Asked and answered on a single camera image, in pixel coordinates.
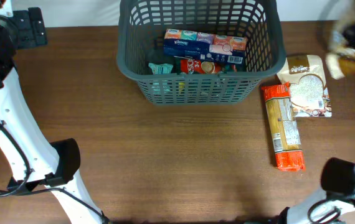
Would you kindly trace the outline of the beige nuts bag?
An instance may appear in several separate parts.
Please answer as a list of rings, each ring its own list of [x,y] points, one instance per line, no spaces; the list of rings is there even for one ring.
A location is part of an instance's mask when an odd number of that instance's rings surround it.
[[[355,49],[348,45],[343,36],[347,26],[355,23],[355,1],[344,11],[331,31],[331,38],[326,55],[326,65],[335,80],[355,75]]]

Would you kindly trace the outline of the white rice bag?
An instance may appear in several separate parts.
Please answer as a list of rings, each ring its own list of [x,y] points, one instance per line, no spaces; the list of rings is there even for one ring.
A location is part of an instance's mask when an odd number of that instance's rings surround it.
[[[277,73],[282,84],[290,84],[294,116],[332,117],[323,61],[317,55],[292,55]]]

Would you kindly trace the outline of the orange spaghetti packet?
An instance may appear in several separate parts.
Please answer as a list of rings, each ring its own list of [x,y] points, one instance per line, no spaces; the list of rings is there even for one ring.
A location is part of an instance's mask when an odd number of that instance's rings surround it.
[[[290,172],[305,170],[300,134],[290,98],[290,84],[263,86],[261,90],[277,168]]]

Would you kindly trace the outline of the teal wet wipes pack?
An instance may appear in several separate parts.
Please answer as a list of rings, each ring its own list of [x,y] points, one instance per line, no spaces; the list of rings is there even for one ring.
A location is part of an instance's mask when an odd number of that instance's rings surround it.
[[[173,65],[168,64],[168,63],[164,63],[164,64],[149,63],[148,67],[151,69],[151,71],[154,75],[168,74],[168,73],[171,73],[173,70]],[[153,82],[151,87],[152,87],[153,93],[155,95],[160,95],[161,89],[163,89],[164,92],[171,91],[170,84],[168,83],[167,80],[163,80],[161,83],[160,82]]]

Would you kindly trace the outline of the Kleenex tissue multipack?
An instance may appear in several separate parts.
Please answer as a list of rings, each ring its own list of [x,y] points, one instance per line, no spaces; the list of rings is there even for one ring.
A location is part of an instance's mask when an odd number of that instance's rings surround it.
[[[247,42],[246,37],[167,29],[163,49],[175,57],[241,65]]]

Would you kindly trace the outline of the green Nescafe coffee bag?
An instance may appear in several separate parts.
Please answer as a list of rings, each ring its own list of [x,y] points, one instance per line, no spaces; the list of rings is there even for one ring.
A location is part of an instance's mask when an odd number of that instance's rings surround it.
[[[244,70],[244,67],[241,65],[207,62],[191,58],[174,57],[174,62],[176,64],[176,72],[187,75],[242,72]]]

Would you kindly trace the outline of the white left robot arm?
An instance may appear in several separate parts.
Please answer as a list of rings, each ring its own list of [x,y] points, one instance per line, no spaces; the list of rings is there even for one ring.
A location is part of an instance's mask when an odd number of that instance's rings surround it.
[[[38,7],[15,11],[0,1],[0,148],[12,170],[0,198],[52,192],[72,223],[108,223],[80,176],[76,140],[49,142],[22,94],[14,56],[47,44]]]

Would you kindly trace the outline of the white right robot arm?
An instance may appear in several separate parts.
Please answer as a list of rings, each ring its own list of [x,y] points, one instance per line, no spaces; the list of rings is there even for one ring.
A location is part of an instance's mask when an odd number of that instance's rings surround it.
[[[355,75],[355,9],[343,14],[324,33],[324,24],[316,31],[326,49],[325,62],[335,80]],[[355,163],[331,158],[323,167],[321,187],[304,202],[287,207],[277,223],[335,223],[342,214],[355,211]]]

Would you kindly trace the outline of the grey plastic basket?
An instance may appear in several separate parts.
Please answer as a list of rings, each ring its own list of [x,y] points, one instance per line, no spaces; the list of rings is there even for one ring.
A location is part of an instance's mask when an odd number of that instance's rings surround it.
[[[127,0],[118,28],[118,68],[156,105],[238,103],[286,60],[275,0]]]

